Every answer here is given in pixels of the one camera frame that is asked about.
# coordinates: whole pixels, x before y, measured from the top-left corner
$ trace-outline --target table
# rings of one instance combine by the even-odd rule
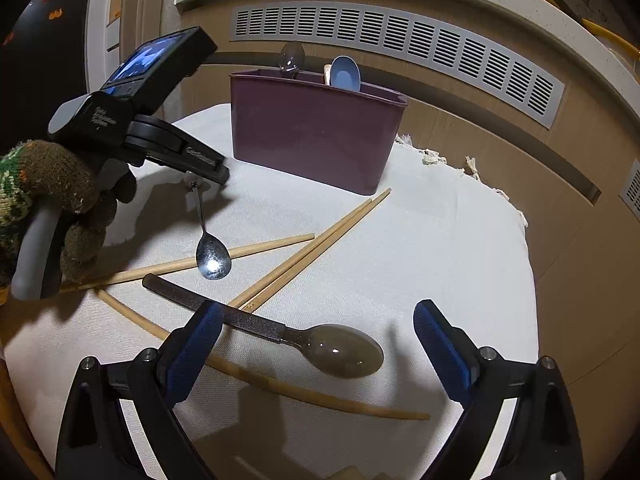
[[[321,233],[364,198],[232,158],[230,106],[177,123],[229,157],[231,179],[215,199],[203,193],[210,232],[228,247]],[[156,264],[194,253],[200,227],[177,171],[146,162],[134,171],[134,201],[119,205],[97,273]],[[415,479],[426,470],[462,408],[447,399],[412,327],[415,304],[431,298],[453,326],[505,358],[538,357],[536,303],[521,215],[495,190],[445,164],[395,144],[379,190],[390,196],[257,313],[289,326],[324,322],[373,336],[385,363],[373,376],[339,380],[319,372],[294,349],[225,331],[214,348],[233,362],[335,396],[431,413],[402,421],[334,412],[279,397],[204,368],[175,413],[221,480],[321,479],[350,465],[366,478]],[[204,280],[196,269],[168,278],[228,301],[298,246],[234,261],[229,276]],[[190,312],[144,290],[140,282],[109,292],[168,330]],[[17,398],[44,456],[55,462],[60,420],[80,360],[133,358],[159,341],[92,292],[0,309],[0,339]],[[149,475],[164,478],[132,403],[123,401],[134,444]],[[476,471],[487,475],[506,434],[506,402]]]

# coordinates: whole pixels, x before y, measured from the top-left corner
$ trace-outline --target wooden chopstick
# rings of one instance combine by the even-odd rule
[[[241,258],[242,256],[249,256],[250,254],[261,253],[263,251],[270,251],[272,249],[313,240],[314,237],[315,235],[313,233],[309,233],[305,235],[280,238],[278,240],[270,240],[269,242],[261,242],[259,244],[236,247],[229,249],[229,256],[231,256],[231,258]],[[115,272],[114,274],[98,276],[96,278],[91,278],[85,283],[65,283],[60,287],[60,293],[76,292],[78,290],[87,290],[88,288],[95,288],[97,286],[114,285],[115,283],[132,282],[133,280],[140,280],[144,278],[150,272],[153,274],[167,274],[169,272],[175,272],[176,270],[192,269],[193,267],[197,267],[196,258],[191,256],[181,260],[165,262],[164,264],[156,264],[147,267],[140,267],[138,269],[124,270],[123,272]]]
[[[293,267],[296,263],[298,263],[302,258],[307,256],[311,251],[313,251],[318,245],[327,240],[329,236],[335,233],[338,229],[340,229],[343,225],[345,225],[353,216],[357,215],[360,211],[362,211],[369,203],[371,199],[365,200],[362,204],[360,204],[356,209],[348,213],[347,215],[340,218],[335,224],[329,227],[326,231],[324,231],[321,235],[316,237],[311,243],[305,245],[302,249],[300,249],[297,253],[293,254],[287,258],[284,262],[282,262],[279,266],[273,269],[271,272],[266,274],[263,278],[255,282],[248,289],[242,291],[238,296],[233,298],[227,304],[232,307],[239,307],[243,303],[250,300],[256,294],[258,294],[261,290],[263,290],[267,285],[273,283],[277,278],[282,276],[285,272],[287,272],[291,267]]]
[[[356,225],[370,211],[372,211],[375,206],[382,202],[390,192],[391,189],[389,188],[380,193],[380,195],[378,195],[373,202],[361,208],[355,215],[350,217],[344,224],[342,224],[340,228],[334,231],[320,244],[316,245],[316,247],[311,252],[305,255],[290,269],[286,270],[286,272],[284,272],[277,280],[274,280],[273,283],[266,286],[252,300],[249,300],[244,305],[242,305],[240,307],[240,310],[244,310],[245,312],[253,312],[258,307],[260,307],[271,296],[276,294],[276,292],[278,292],[283,286],[287,285],[287,283],[289,283],[291,280],[293,280],[293,278],[299,275],[299,273],[302,272],[318,256],[320,256],[320,254],[324,253],[329,247],[335,244],[347,231],[349,231],[349,229]]]
[[[169,335],[167,330],[151,322],[146,317],[140,316],[140,314],[131,310],[127,305],[118,301],[105,290],[96,288],[94,292],[98,298],[103,300],[107,305],[122,314],[131,322],[138,325],[145,332],[156,336],[162,341],[164,341]],[[366,404],[365,402],[358,402],[357,400],[341,399],[339,397],[315,392],[293,384],[284,383],[273,377],[241,367],[215,354],[210,354],[209,357],[207,357],[206,364],[210,368],[214,368],[223,374],[235,377],[236,379],[268,392],[289,397],[289,399],[300,400],[307,404],[337,410],[339,412],[357,413],[359,415],[378,416],[381,418],[396,418],[400,420],[430,419],[428,413],[408,412],[405,410],[396,410],[394,408],[384,408],[383,406]]]

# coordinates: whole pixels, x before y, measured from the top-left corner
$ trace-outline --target silver spoon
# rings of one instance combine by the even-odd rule
[[[191,187],[194,195],[196,209],[198,210],[198,218],[202,227],[202,237],[196,248],[196,263],[198,270],[208,280],[219,280],[228,275],[231,270],[231,256],[226,250],[225,245],[214,235],[207,233],[204,225],[204,217],[202,216],[202,198],[198,189],[198,182],[201,179],[191,172],[187,172],[185,176],[185,184]]]
[[[217,303],[222,309],[224,324],[268,341],[293,346],[318,370],[334,377],[366,377],[377,372],[385,359],[375,339],[355,328],[324,324],[297,330],[210,300],[155,274],[146,275],[142,286],[193,311],[205,303]]]
[[[289,41],[280,51],[280,71],[289,79],[295,79],[296,74],[305,62],[305,49],[299,41]]]

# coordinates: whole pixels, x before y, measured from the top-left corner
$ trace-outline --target vent grille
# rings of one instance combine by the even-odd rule
[[[517,61],[514,62],[511,77],[507,83],[506,94],[523,103],[527,96],[529,83],[531,83],[531,74],[532,71],[529,68]]]
[[[350,40],[356,39],[356,31],[358,30],[358,22],[360,21],[360,11],[354,9],[343,9],[340,13],[340,25],[338,25],[338,39]]]
[[[440,29],[433,60],[444,66],[453,67],[460,45],[460,35],[444,28]]]
[[[497,50],[491,49],[482,81],[498,90],[502,90],[502,83],[504,83],[504,78],[507,75],[509,61],[509,56],[505,56]]]
[[[314,33],[314,24],[316,22],[317,7],[301,7],[300,17],[298,18],[297,34],[300,36],[312,36]]]
[[[320,7],[320,17],[318,18],[316,36],[320,38],[332,38],[334,36],[335,18],[337,15],[338,9]]]
[[[465,46],[462,48],[462,56],[460,56],[458,70],[471,77],[477,78],[482,68],[484,51],[486,51],[486,47],[482,43],[466,38]]]
[[[254,9],[249,16],[249,34],[260,34],[262,32],[262,9]]]
[[[231,41],[306,41],[403,59],[460,79],[550,128],[564,84],[525,57],[464,28],[386,7],[270,2],[234,10]]]
[[[280,16],[280,9],[267,9],[264,12],[264,28],[263,34],[275,34],[278,31],[278,17]]]
[[[529,97],[529,108],[537,111],[540,115],[544,115],[553,89],[554,86],[551,82],[547,81],[541,75],[537,75],[536,82],[533,83],[533,90],[531,90]]]
[[[435,27],[427,23],[414,22],[414,28],[411,32],[411,40],[409,40],[409,54],[429,59],[431,50],[431,42],[433,41],[433,31]]]
[[[399,16],[389,16],[386,22],[385,47],[393,50],[404,50],[409,20]]]
[[[380,12],[365,12],[362,19],[362,30],[360,31],[360,42],[377,45],[382,35],[382,23],[385,15]]]
[[[297,7],[283,7],[280,16],[280,34],[293,34],[296,28],[296,17],[298,16]]]
[[[236,16],[236,36],[244,36],[249,23],[249,11],[241,10]]]
[[[629,209],[633,211],[636,218],[640,220],[640,162],[634,161],[629,171],[625,187],[622,188],[620,196]]]

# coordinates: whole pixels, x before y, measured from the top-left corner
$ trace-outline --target hand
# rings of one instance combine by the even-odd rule
[[[94,176],[82,161],[54,142],[30,140],[0,160],[0,288],[11,283],[33,200],[53,195],[63,209],[79,215],[68,229],[60,268],[72,281],[93,267],[106,227],[116,215],[116,200],[130,202],[136,179],[130,171],[113,190],[98,192]]]

